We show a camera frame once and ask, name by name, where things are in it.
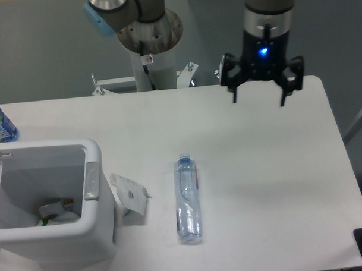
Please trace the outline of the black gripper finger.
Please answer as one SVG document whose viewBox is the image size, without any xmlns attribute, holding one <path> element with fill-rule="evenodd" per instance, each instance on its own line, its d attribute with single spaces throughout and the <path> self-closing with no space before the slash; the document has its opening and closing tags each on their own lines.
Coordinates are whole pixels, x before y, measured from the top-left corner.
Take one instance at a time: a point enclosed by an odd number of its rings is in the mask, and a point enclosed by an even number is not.
<svg viewBox="0 0 362 271">
<path fill-rule="evenodd" d="M 303 89 L 304 77 L 304 58 L 296 56 L 291 58 L 284 65 L 284 69 L 275 71 L 273 80 L 282 89 L 281 107 L 285 106 L 285 101 L 288 96 L 291 96 L 293 91 L 301 91 Z"/>
<path fill-rule="evenodd" d="M 243 56 L 237 58 L 231 53 L 222 55 L 220 63 L 221 86 L 226 86 L 232 93 L 233 103 L 237 102 L 237 89 L 250 78 L 250 65 Z"/>
</svg>

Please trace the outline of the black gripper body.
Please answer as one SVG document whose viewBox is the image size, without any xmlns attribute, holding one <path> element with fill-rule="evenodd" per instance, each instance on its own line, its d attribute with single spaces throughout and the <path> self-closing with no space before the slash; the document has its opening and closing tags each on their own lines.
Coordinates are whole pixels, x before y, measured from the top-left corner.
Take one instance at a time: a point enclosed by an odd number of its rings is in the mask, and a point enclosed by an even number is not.
<svg viewBox="0 0 362 271">
<path fill-rule="evenodd" d="M 274 81 L 278 85 L 288 84 L 284 70 L 287 67 L 286 55 L 290 32 L 268 40 L 243 31 L 241 55 L 241 83 L 248 80 Z"/>
</svg>

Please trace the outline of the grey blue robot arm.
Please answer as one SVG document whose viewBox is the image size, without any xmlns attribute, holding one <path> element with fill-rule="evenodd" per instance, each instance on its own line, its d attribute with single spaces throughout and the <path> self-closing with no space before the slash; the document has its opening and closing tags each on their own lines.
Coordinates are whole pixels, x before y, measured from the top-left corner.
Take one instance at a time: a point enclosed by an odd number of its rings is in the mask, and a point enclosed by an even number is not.
<svg viewBox="0 0 362 271">
<path fill-rule="evenodd" d="M 282 98 L 303 88 L 302 56 L 286 59 L 295 0 L 245 0 L 243 52 L 222 56 L 220 79 L 231 93 L 248 80 L 273 81 Z M 130 53 L 138 91 L 178 85 L 175 49 L 182 39 L 180 17 L 165 0 L 88 0 L 83 11 L 96 30 L 117 35 Z"/>
</svg>

